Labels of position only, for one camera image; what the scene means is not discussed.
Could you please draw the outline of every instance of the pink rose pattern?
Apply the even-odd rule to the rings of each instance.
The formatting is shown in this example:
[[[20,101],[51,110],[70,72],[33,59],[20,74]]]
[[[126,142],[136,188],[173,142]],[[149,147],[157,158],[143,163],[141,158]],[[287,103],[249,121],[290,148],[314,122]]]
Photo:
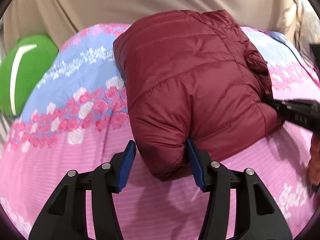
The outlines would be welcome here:
[[[260,32],[260,30],[251,27],[241,27],[241,29],[247,32]]]
[[[105,33],[106,35],[114,35],[115,37],[119,37],[122,33],[126,31],[129,27],[127,24],[117,24],[117,23],[110,23],[110,24],[96,24],[92,27],[84,29],[80,31],[78,34],[73,35],[69,40],[67,40],[60,51],[68,49],[70,46],[77,46],[83,37],[88,35],[89,33],[93,36],[101,35]]]
[[[276,90],[291,90],[293,83],[302,84],[303,77],[308,77],[308,73],[301,68],[300,63],[293,61],[286,66],[276,64],[274,67],[270,65],[269,73],[272,87]]]
[[[93,106],[84,119],[79,118],[79,111],[83,104],[92,102]],[[58,127],[52,129],[52,122],[59,119]],[[58,140],[58,134],[70,132],[78,128],[95,127],[98,132],[111,127],[120,129],[129,123],[127,113],[126,89],[119,91],[110,87],[103,91],[97,89],[92,93],[86,92],[76,102],[69,99],[62,109],[56,108],[53,113],[34,113],[26,123],[15,121],[11,126],[4,150],[22,150],[25,143],[31,147],[51,148]]]

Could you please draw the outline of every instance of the bed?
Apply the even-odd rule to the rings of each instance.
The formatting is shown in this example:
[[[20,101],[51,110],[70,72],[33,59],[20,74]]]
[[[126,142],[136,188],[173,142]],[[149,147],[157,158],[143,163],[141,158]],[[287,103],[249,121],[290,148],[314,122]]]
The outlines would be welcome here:
[[[0,204],[25,238],[68,170],[91,171],[133,139],[125,81],[112,51],[114,39],[128,27],[98,24],[66,41],[9,131],[0,162]],[[284,35],[242,30],[268,62],[275,98],[320,100],[316,74]],[[309,196],[306,187],[310,140],[310,132],[285,123],[276,133],[223,161],[229,169],[255,169],[294,236],[319,206],[319,199]],[[127,187],[114,197],[124,238],[148,240],[197,239],[207,199],[192,177],[158,181],[139,154]],[[228,237],[233,234],[234,214],[232,195]],[[94,239],[90,194],[87,224]]]

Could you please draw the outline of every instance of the metal pivot pin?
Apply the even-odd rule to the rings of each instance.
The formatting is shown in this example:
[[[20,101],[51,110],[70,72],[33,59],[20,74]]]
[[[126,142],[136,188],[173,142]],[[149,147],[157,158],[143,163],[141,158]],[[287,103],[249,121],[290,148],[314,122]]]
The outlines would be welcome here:
[[[220,163],[216,162],[216,161],[213,161],[213,162],[211,162],[211,167],[218,168],[218,167],[220,167]]]
[[[76,175],[76,171],[75,170],[71,170],[71,171],[68,172],[68,176],[69,177],[73,177],[75,175]]]
[[[254,170],[251,169],[251,168],[247,168],[247,169],[245,170],[245,172],[246,172],[248,175],[253,175],[253,174],[254,174]]]
[[[110,163],[103,163],[101,165],[101,168],[103,168],[104,170],[108,170],[111,168],[111,164]]]

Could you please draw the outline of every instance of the beige curtain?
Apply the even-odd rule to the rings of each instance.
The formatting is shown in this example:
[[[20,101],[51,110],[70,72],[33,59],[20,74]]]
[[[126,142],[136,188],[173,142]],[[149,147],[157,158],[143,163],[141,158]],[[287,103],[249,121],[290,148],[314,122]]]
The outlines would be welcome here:
[[[297,0],[297,22],[293,44],[306,64],[315,69],[313,53],[309,44],[320,43],[320,21],[308,0]]]
[[[17,39],[47,33],[60,47],[96,23],[133,23],[160,11],[226,9],[242,26],[279,31],[293,41],[294,0],[13,0],[4,15],[6,50]]]
[[[3,153],[3,146],[7,138],[13,119],[0,113],[0,161]]]

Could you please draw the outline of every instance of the down jacket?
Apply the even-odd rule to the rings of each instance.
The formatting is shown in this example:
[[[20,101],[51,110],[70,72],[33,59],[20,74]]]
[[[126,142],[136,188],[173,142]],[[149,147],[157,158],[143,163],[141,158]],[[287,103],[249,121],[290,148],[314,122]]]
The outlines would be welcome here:
[[[222,161],[282,124],[266,62],[225,11],[142,18],[114,42],[138,150],[160,180],[190,174],[186,138]]]

